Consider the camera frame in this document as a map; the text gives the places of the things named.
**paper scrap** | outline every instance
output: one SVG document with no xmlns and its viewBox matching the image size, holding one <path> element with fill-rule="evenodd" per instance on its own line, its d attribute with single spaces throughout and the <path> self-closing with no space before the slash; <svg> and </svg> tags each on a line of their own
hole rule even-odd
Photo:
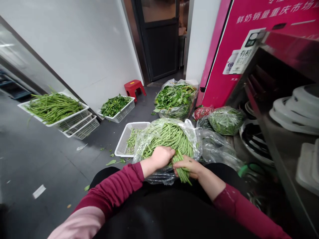
<svg viewBox="0 0 319 239">
<path fill-rule="evenodd" d="M 76 149 L 76 150 L 77 150 L 77 151 L 80 151 L 80 150 L 84 149 L 84 147 L 85 147 L 85 146 L 87 146 L 87 144 L 86 144 L 86 145 L 84 145 L 84 146 L 81 146 L 81 147 L 77 147 L 77 149 Z"/>
<path fill-rule="evenodd" d="M 44 191 L 46 190 L 45 186 L 42 184 L 32 195 L 34 199 L 37 199 Z"/>
</svg>

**red plastic bag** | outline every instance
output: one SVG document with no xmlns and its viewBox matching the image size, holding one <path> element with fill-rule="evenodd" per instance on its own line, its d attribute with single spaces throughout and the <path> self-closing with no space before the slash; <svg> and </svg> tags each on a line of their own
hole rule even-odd
<svg viewBox="0 0 319 239">
<path fill-rule="evenodd" d="M 213 107 L 199 107 L 193 112 L 193 118 L 198 121 L 200 118 L 209 115 L 214 111 Z"/>
</svg>

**clear plastic bag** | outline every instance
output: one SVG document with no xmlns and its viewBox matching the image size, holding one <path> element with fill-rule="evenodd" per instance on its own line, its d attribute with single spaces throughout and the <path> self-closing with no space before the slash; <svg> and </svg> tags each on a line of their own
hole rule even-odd
<svg viewBox="0 0 319 239">
<path fill-rule="evenodd" d="M 235 135 L 245 120 L 245 113 L 230 106 L 217 108 L 208 115 L 214 131 L 221 135 Z"/>
<path fill-rule="evenodd" d="M 210 125 L 210 122 L 208 120 L 208 115 L 200 118 L 196 122 L 196 128 L 201 128 L 201 129 L 208 129 L 208 130 L 213 130 L 213 127 Z"/>
<path fill-rule="evenodd" d="M 200 143 L 197 138 L 197 134 L 195 132 L 195 128 L 189 120 L 186 122 L 182 122 L 177 119 L 169 119 L 169 118 L 162 118 L 157 119 L 147 128 L 145 128 L 142 132 L 137 135 L 136 142 L 135 142 L 135 152 L 133 158 L 133 164 L 140 162 L 143 160 L 143 152 L 151 143 L 153 138 L 160 138 L 160 131 L 162 130 L 165 123 L 171 123 L 178 125 L 186 135 L 187 139 L 192 145 L 193 149 L 193 159 L 198 161 L 201 155 L 200 152 Z M 146 181 L 150 184 L 165 184 L 165 185 L 172 185 L 176 180 L 176 176 L 174 174 L 173 168 L 171 165 L 168 165 L 162 169 L 159 169 L 151 176 L 146 178 Z"/>
<path fill-rule="evenodd" d="M 213 111 L 213 107 L 199 107 L 195 109 L 195 111 L 192 114 L 192 117 L 194 118 L 194 120 L 198 121 L 199 119 L 203 118 L 206 115 L 209 115 Z"/>
<path fill-rule="evenodd" d="M 179 85 L 191 86 L 194 91 L 189 94 L 190 96 L 184 102 L 182 100 L 182 96 L 178 96 L 177 97 L 178 99 L 176 100 L 174 105 L 178 104 L 179 106 L 169 107 L 169 105 L 166 105 L 165 109 L 160 109 L 160 107 L 162 107 L 162 104 L 160 105 L 158 100 L 160 92 L 165 89 L 169 89 L 170 87 L 179 86 Z M 155 101 L 154 101 L 155 109 L 156 111 L 159 112 L 160 118 L 173 118 L 173 119 L 179 119 L 184 121 L 190 116 L 190 113 L 193 108 L 194 99 L 197 94 L 197 88 L 195 86 L 187 83 L 185 80 L 176 81 L 175 79 L 171 79 L 162 86 L 162 89 L 160 90 L 160 92 L 155 97 Z"/>
<path fill-rule="evenodd" d="M 197 135 L 201 139 L 203 164 L 223 163 L 239 171 L 244 165 L 243 161 L 236 157 L 235 149 L 220 134 L 206 129 L 197 129 Z"/>
</svg>

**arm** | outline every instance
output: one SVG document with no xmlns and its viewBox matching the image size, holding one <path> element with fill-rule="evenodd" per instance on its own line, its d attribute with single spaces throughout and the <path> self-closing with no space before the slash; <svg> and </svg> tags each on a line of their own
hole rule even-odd
<svg viewBox="0 0 319 239">
<path fill-rule="evenodd" d="M 184 155 L 184 160 L 177 162 L 173 167 L 188 168 L 189 175 L 198 180 L 216 208 L 236 219 L 258 237 L 290 238 L 280 226 L 259 211 L 237 189 L 226 184 L 200 163 Z"/>
<path fill-rule="evenodd" d="M 133 192 L 142 187 L 144 178 L 168 164 L 175 150 L 157 147 L 153 155 L 104 179 L 80 201 L 71 216 L 48 239 L 90 239 Z"/>
</svg>

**door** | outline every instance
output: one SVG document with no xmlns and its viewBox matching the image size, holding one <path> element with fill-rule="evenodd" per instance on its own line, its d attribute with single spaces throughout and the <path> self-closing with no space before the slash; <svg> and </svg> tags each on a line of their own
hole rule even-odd
<svg viewBox="0 0 319 239">
<path fill-rule="evenodd" d="M 178 70 L 179 0 L 134 0 L 151 81 Z"/>
</svg>

